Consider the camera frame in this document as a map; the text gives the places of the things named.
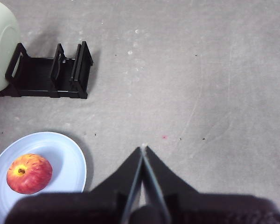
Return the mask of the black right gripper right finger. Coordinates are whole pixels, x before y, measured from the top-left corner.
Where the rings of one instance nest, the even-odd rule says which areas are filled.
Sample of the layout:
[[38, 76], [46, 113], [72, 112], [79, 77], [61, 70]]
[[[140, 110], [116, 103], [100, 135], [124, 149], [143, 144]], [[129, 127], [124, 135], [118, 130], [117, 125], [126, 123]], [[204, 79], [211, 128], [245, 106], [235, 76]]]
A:
[[144, 159], [165, 217], [173, 224], [280, 224], [280, 210], [271, 200], [202, 193], [176, 175], [151, 148], [145, 148]]

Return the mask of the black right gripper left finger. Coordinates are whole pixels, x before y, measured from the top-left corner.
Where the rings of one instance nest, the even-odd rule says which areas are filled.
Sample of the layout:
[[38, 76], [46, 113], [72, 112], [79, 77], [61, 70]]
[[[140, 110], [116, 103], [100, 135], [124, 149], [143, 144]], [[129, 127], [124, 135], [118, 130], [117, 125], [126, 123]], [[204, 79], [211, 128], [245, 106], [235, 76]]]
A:
[[142, 151], [138, 147], [92, 191], [41, 193], [19, 200], [6, 224], [124, 224], [139, 200]]

